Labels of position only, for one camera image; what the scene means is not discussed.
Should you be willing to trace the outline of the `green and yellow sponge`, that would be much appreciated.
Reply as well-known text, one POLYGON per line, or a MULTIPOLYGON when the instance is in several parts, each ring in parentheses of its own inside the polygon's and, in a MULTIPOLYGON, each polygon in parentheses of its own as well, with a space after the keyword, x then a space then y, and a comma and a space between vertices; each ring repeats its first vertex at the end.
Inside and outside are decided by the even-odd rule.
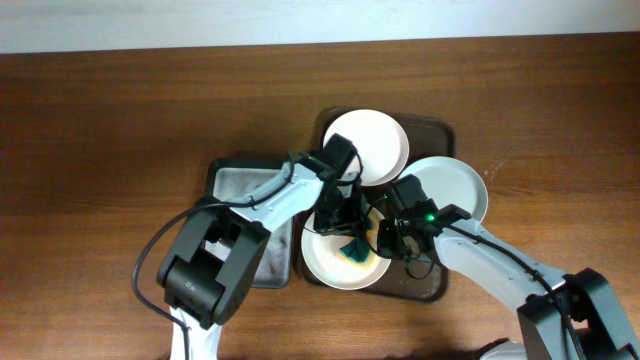
POLYGON ((374 266, 377 255, 375 241, 371 238, 372 229, 367 228, 360 235, 355 236, 346 245, 341 246, 336 253, 339 260, 359 269, 369 269, 374 266))

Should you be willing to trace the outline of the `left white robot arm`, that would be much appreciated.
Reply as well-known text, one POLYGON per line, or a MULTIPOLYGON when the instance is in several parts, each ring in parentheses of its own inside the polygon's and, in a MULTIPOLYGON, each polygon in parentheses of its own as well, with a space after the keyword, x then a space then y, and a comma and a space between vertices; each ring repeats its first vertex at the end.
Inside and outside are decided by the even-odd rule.
POLYGON ((311 210, 321 235, 355 234, 360 223, 359 175, 347 172, 360 156, 335 134, 319 151, 293 154, 255 190, 221 201, 206 196, 180 215, 183 226, 161 263, 157 281, 182 332, 183 358, 196 351, 195 330, 224 325, 250 290, 271 234, 311 210))

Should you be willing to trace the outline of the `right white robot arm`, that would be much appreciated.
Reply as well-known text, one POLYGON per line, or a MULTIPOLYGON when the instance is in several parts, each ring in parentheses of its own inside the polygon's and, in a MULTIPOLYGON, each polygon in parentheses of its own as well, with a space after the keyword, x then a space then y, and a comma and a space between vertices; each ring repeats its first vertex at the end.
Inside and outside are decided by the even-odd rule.
POLYGON ((636 359, 636 335, 610 283, 586 268, 569 274, 503 242, 456 205, 438 207, 408 175, 385 187, 391 215, 384 256, 415 256, 457 272, 518 318, 522 340, 497 340, 478 359, 636 359))

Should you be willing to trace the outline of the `white plate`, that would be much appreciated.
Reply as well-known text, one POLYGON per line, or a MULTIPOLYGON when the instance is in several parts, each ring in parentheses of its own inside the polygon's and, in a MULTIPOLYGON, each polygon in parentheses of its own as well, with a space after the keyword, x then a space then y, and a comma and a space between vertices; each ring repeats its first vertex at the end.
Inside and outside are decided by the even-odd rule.
POLYGON ((408 137, 400 124, 383 112, 357 109, 340 115, 325 131, 323 144, 334 134, 347 138, 356 147, 364 166, 362 186, 390 182, 407 164, 408 137))
POLYGON ((360 290, 377 282, 391 265, 390 259, 374 254, 369 248, 367 258, 358 262, 341 249, 354 240, 353 236, 320 235, 313 230, 314 214, 304 223, 301 251, 310 272, 324 285, 339 290, 360 290))
POLYGON ((400 177, 414 175, 425 194, 439 208, 449 204, 469 212, 482 222, 487 214, 489 196, 481 176, 466 163, 451 157, 433 156, 409 165, 400 177))

